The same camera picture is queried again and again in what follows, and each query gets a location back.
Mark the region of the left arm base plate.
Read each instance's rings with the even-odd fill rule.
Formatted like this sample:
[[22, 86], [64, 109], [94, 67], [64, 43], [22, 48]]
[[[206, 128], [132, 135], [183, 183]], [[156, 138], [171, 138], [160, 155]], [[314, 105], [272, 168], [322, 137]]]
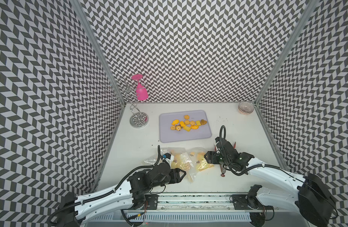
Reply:
[[146, 194], [146, 209], [147, 210], [156, 210], [158, 208], [158, 198], [157, 194]]

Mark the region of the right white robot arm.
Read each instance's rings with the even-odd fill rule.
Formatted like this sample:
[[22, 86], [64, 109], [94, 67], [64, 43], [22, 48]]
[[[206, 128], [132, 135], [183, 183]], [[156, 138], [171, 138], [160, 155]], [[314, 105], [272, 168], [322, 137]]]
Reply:
[[319, 176], [291, 173], [252, 154], [238, 152], [226, 139], [226, 134], [225, 126], [221, 126], [215, 138], [216, 151], [208, 151], [204, 156], [209, 164], [220, 165], [236, 176], [258, 177], [281, 188], [281, 191], [271, 191], [253, 185], [247, 193], [248, 207], [253, 210], [260, 205], [280, 207], [299, 213], [317, 227], [326, 227], [330, 220], [339, 216], [336, 199]]

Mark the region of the red metal tongs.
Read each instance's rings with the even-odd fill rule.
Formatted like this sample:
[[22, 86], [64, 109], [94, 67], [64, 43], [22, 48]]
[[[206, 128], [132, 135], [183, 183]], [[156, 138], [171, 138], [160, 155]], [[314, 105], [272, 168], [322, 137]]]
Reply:
[[225, 177], [226, 168], [223, 165], [219, 165], [221, 170], [221, 177]]

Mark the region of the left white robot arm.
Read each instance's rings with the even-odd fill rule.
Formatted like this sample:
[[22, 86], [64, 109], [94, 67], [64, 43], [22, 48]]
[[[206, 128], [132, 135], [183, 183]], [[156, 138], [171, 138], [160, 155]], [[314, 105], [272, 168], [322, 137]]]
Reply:
[[95, 193], [77, 196], [68, 193], [59, 208], [47, 219], [52, 227], [79, 227], [113, 211], [136, 210], [147, 204], [145, 195], [153, 188], [180, 183], [186, 172], [166, 163], [139, 166], [117, 185]]

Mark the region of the clear resealable bag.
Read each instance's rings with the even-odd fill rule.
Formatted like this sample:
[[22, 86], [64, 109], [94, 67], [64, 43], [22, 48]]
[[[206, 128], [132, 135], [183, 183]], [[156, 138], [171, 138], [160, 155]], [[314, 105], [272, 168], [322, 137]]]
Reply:
[[214, 167], [214, 164], [209, 164], [204, 158], [206, 153], [207, 150], [202, 147], [195, 147], [189, 150], [189, 157], [192, 161], [191, 173], [189, 176], [191, 182], [194, 182], [199, 172]]

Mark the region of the yellow rectangular cookie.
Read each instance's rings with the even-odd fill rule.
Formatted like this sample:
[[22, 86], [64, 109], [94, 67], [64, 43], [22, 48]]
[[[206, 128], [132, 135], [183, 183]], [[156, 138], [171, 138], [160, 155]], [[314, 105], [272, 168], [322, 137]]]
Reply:
[[186, 130], [186, 131], [191, 131], [191, 127], [188, 127], [187, 125], [185, 125], [185, 126], [183, 127], [183, 129]]

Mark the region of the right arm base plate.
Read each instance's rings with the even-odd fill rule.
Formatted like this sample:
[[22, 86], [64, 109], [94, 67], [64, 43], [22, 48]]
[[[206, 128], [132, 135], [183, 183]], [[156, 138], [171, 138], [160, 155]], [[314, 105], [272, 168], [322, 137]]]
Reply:
[[233, 194], [230, 196], [235, 210], [247, 210], [247, 211], [270, 211], [273, 209], [272, 206], [264, 206], [260, 201], [253, 196], [247, 196], [245, 194]]

